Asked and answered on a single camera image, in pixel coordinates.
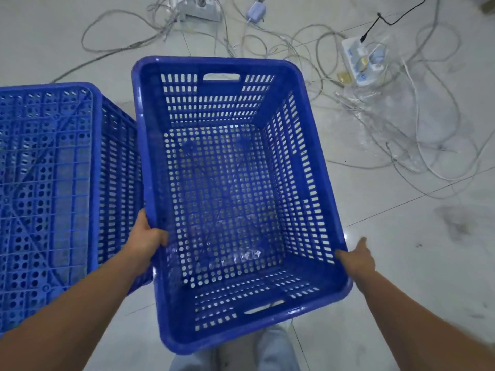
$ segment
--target leg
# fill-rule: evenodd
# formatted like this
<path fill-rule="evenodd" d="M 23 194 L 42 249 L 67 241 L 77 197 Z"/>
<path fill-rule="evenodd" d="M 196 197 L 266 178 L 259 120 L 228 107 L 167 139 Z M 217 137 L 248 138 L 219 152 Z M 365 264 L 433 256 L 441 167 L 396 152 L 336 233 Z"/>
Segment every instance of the leg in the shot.
<path fill-rule="evenodd" d="M 300 371 L 287 331 L 278 325 L 260 334 L 254 351 L 258 371 Z"/>
<path fill-rule="evenodd" d="M 217 371 L 217 349 L 197 351 L 191 355 L 176 355 L 169 371 Z"/>

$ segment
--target forearm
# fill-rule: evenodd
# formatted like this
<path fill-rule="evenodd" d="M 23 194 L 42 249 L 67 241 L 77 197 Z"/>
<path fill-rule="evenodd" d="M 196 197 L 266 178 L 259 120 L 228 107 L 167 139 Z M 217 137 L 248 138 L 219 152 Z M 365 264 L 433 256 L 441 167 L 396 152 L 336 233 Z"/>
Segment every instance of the forearm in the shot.
<path fill-rule="evenodd" d="M 83 369 L 137 275 L 126 249 L 0 339 L 3 370 Z"/>
<path fill-rule="evenodd" d="M 378 272 L 356 281 L 401 370 L 493 370 L 482 344 L 409 298 Z"/>

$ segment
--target empty blue basket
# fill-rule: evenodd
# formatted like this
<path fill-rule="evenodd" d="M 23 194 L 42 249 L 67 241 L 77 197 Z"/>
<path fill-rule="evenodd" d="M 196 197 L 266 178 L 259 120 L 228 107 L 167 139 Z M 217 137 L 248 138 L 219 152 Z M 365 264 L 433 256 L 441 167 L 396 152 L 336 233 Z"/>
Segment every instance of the empty blue basket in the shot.
<path fill-rule="evenodd" d="M 188 354 L 343 299 L 347 250 L 300 71 L 147 57 L 133 68 L 148 217 L 170 233 L 155 294 Z"/>
<path fill-rule="evenodd" d="M 142 206 L 136 124 L 94 85 L 0 88 L 0 333 L 119 251 Z"/>

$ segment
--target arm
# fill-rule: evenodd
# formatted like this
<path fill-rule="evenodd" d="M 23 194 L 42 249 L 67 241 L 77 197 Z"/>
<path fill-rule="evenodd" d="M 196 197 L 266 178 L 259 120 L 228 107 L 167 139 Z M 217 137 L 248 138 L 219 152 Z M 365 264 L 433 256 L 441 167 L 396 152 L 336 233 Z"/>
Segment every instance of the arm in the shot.
<path fill-rule="evenodd" d="M 375 271 L 361 238 L 352 252 L 337 250 L 401 370 L 494 370 L 495 355 L 400 291 Z"/>
<path fill-rule="evenodd" d="M 0 338 L 2 370 L 82 370 L 132 282 L 167 237 L 150 229 L 141 210 L 120 252 Z"/>

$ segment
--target white power strip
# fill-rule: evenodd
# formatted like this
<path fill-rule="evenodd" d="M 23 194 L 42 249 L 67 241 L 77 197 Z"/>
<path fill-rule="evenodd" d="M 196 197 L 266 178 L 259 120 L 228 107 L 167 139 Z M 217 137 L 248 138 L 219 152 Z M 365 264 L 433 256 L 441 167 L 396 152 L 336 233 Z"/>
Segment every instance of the white power strip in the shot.
<path fill-rule="evenodd" d="M 345 65 L 352 75 L 356 85 L 368 86 L 374 83 L 385 70 L 383 61 L 387 52 L 386 46 L 380 47 L 380 43 L 373 50 L 367 48 L 367 44 L 359 41 L 360 37 L 350 37 L 342 41 Z"/>
<path fill-rule="evenodd" d="M 222 11 L 215 0 L 170 0 L 170 7 L 177 7 L 181 22 L 188 16 L 214 22 L 222 20 Z"/>

